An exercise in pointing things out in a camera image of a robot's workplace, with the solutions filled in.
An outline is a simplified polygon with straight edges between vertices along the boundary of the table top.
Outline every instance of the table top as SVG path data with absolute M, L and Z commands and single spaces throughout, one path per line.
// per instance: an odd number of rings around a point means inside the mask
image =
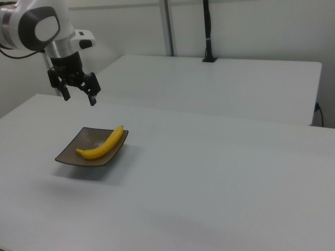
M 307 126 L 320 73 L 316 62 L 126 55 L 97 75 L 97 101 Z
M 82 127 L 104 167 L 54 158 Z M 13 251 L 333 250 L 333 129 L 36 95 L 0 119 L 0 245 Z

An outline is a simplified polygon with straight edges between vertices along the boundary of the black cable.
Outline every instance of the black cable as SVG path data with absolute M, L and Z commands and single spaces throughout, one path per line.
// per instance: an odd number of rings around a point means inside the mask
M 322 110 L 321 110 L 320 105 L 319 105 L 319 110 L 320 110 L 320 114 L 321 114 L 322 127 L 325 127 L 324 124 L 323 124 L 323 114 L 322 114 Z
M 320 103 L 315 103 L 314 112 L 316 112 L 317 110 L 320 110 L 322 127 L 325 127 L 325 125 L 323 123 L 323 114 L 322 114 L 322 110 L 321 110 L 321 107 L 320 107 Z
M 35 54 L 37 54 L 37 53 L 39 53 L 39 52 L 40 52 L 40 51 L 35 51 L 35 52 L 33 52 L 32 54 L 28 54 L 28 55 L 25 55 L 25 56 L 11 56 L 11 55 L 6 54 L 3 50 L 0 49 L 0 53 L 1 53 L 2 55 L 4 55 L 4 56 L 10 58 L 10 59 L 26 59 L 26 58 L 28 58 L 28 57 L 30 57 L 30 56 L 33 56 L 33 55 L 35 55 Z

